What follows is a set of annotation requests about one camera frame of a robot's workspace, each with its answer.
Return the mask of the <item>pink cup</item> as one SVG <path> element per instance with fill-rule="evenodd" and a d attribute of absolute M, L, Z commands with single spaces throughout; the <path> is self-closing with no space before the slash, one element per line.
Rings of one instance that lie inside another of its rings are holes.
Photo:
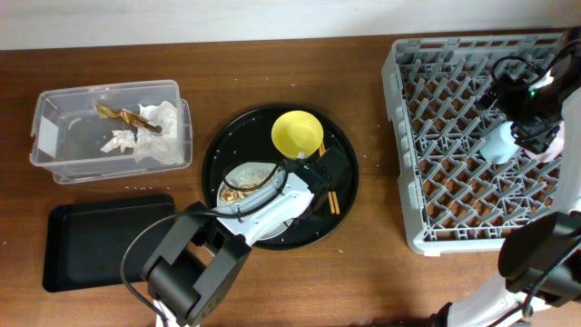
<path fill-rule="evenodd" d="M 556 137 L 553 139 L 551 144 L 548 146 L 547 150 L 542 154 L 534 154 L 525 150 L 525 154 L 530 159 L 536 159 L 540 163 L 548 163 L 555 160 L 563 151 L 565 144 L 565 127 L 564 123 L 559 124 L 559 130 L 556 133 Z"/>

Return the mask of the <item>blue cup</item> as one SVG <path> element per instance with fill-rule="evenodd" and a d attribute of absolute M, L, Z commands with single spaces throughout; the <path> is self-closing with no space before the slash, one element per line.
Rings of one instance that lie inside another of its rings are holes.
<path fill-rule="evenodd" d="M 512 122 L 504 122 L 485 136 L 485 143 L 479 149 L 483 158 L 493 164 L 506 164 L 517 153 L 520 146 L 512 135 Z"/>

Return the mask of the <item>yellow bowl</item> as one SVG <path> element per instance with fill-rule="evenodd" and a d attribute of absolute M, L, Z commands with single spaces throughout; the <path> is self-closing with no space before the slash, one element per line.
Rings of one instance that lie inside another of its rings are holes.
<path fill-rule="evenodd" d="M 282 114 L 271 128 L 275 148 L 290 159 L 303 159 L 317 152 L 323 143 L 324 131 L 314 114 L 290 111 Z"/>

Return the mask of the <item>food scraps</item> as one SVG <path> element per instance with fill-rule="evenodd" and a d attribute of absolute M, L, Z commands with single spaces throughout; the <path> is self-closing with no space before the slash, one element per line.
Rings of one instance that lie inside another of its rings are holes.
<path fill-rule="evenodd" d="M 220 190 L 220 199 L 228 204 L 237 203 L 259 190 L 258 185 L 265 186 L 273 180 L 267 180 L 269 172 L 261 170 L 245 170 L 229 174 Z"/>

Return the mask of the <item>grey plate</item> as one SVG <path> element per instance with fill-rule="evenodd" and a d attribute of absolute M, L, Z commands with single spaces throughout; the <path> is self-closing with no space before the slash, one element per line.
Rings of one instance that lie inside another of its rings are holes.
<path fill-rule="evenodd" d="M 248 245 L 278 236 L 300 214 L 301 193 L 293 185 L 280 163 L 243 163 L 219 186 L 218 221 Z"/>

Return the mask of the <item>small tissue piece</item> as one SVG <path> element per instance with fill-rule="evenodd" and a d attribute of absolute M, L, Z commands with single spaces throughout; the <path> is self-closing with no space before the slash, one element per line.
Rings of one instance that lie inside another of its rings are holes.
<path fill-rule="evenodd" d="M 131 130 L 113 130 L 113 138 L 101 148 L 101 151 L 109 153 L 119 148 L 123 153 L 127 148 L 134 148 L 135 146 L 135 134 Z"/>

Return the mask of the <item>small bottle with white cap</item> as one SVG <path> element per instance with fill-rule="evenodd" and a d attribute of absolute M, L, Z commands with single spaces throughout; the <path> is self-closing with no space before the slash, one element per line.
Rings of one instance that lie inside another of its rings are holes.
<path fill-rule="evenodd" d="M 160 125 L 154 125 L 146 118 L 138 114 L 134 114 L 126 109 L 114 110 L 102 104 L 95 104 L 94 108 L 100 118 L 120 119 L 124 121 L 126 124 L 141 127 L 143 129 L 148 130 L 149 132 L 155 134 L 162 133 L 162 127 Z"/>

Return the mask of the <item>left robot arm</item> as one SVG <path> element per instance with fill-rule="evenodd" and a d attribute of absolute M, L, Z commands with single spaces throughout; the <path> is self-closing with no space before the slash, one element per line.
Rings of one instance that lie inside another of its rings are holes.
<path fill-rule="evenodd" d="M 317 210 L 327 193 L 350 178 L 350 160 L 336 148 L 322 157 L 284 160 L 265 180 L 245 187 L 235 203 L 191 208 L 144 264 L 160 326 L 198 326 L 222 302 L 251 247 L 288 220 Z"/>

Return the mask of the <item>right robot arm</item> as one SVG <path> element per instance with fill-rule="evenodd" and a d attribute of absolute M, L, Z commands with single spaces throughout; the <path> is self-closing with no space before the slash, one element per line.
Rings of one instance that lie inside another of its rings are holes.
<path fill-rule="evenodd" d="M 580 30 L 546 66 L 521 62 L 536 74 L 527 82 L 494 75 L 482 104 L 511 121 L 516 145 L 533 154 L 564 140 L 558 185 L 549 212 L 512 232 L 498 257 L 498 273 L 461 302 L 449 302 L 429 326 L 510 326 L 535 312 L 580 300 Z"/>

